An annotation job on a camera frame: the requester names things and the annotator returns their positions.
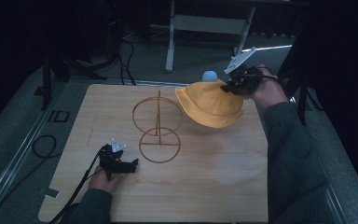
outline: desk leg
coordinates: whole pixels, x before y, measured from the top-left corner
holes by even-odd
[[[174,19],[175,19],[175,1],[171,1],[171,19],[170,19],[170,44],[168,46],[167,62],[165,64],[165,71],[171,72],[173,68],[173,54],[175,53],[175,43],[173,42],[174,35]]]
[[[251,7],[251,9],[249,10],[248,18],[246,19],[246,23],[243,26],[241,42],[240,42],[240,45],[238,46],[238,48],[236,49],[235,55],[239,55],[242,53],[243,46],[245,45],[246,37],[248,36],[249,30],[251,28],[252,19],[253,19],[254,14],[255,14],[255,7]]]

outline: yellow hat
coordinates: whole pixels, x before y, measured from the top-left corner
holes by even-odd
[[[222,80],[196,82],[175,89],[176,97],[185,112],[196,122],[213,128],[224,128],[241,117],[243,99],[224,92]]]

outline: light blue round object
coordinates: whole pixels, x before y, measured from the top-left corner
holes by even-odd
[[[202,75],[203,82],[215,82],[217,81],[217,74],[214,71],[206,71]]]

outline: light wood surface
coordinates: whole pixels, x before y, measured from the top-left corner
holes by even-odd
[[[158,96],[179,102],[174,88],[91,85],[77,115],[50,184],[57,199],[46,197],[39,219],[50,221],[71,197],[97,151],[112,137],[127,145],[123,161],[139,159],[114,194],[112,221],[117,222],[244,222],[267,221],[267,140],[255,104],[245,101],[243,116],[234,124],[204,127],[183,112],[176,130],[179,154],[172,161],[147,161],[139,150],[143,133],[132,122],[132,109]],[[139,106],[139,124],[156,125],[157,103]],[[178,108],[160,102],[161,127],[174,128]],[[173,134],[162,141],[175,141]],[[156,160],[174,149],[156,146],[145,153]],[[76,198],[79,202],[88,182]]]

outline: dark sleeve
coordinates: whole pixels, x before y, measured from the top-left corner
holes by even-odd
[[[269,223],[334,223],[318,153],[290,103],[266,110]]]
[[[80,204],[69,218],[68,224],[110,223],[112,195],[101,189],[88,189]]]

